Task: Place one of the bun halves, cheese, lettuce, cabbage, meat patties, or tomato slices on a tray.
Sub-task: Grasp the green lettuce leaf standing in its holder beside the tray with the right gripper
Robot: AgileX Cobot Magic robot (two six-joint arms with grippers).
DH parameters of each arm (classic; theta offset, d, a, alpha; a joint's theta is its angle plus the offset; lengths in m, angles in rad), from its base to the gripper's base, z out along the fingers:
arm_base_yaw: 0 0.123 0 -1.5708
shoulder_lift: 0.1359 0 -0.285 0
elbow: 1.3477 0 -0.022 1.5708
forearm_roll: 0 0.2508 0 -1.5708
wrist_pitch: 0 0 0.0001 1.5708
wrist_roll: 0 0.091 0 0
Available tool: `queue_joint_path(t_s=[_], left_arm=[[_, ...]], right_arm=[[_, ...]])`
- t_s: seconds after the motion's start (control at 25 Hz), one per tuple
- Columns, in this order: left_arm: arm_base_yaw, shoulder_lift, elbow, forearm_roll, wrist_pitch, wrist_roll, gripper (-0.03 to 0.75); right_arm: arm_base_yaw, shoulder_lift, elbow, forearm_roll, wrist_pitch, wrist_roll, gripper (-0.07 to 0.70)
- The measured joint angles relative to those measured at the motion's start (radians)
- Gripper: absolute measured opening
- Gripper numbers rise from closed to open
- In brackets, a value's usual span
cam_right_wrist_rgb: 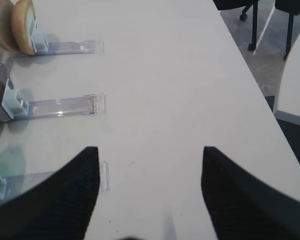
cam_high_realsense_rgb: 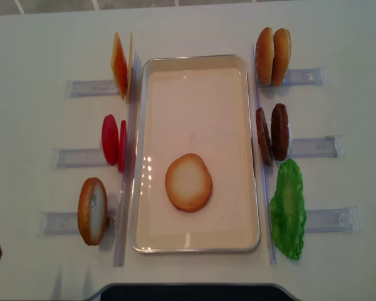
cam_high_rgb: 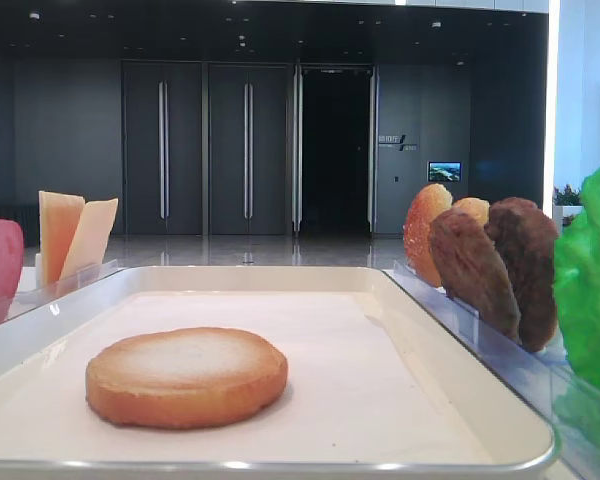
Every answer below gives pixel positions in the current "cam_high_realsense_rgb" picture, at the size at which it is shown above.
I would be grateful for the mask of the dark robot base bottom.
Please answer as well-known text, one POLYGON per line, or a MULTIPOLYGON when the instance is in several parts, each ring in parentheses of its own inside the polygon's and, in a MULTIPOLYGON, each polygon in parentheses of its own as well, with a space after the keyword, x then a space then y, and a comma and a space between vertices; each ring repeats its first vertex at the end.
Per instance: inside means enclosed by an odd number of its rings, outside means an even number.
POLYGON ((272 285, 133 284, 105 289, 100 300, 296 300, 272 285))

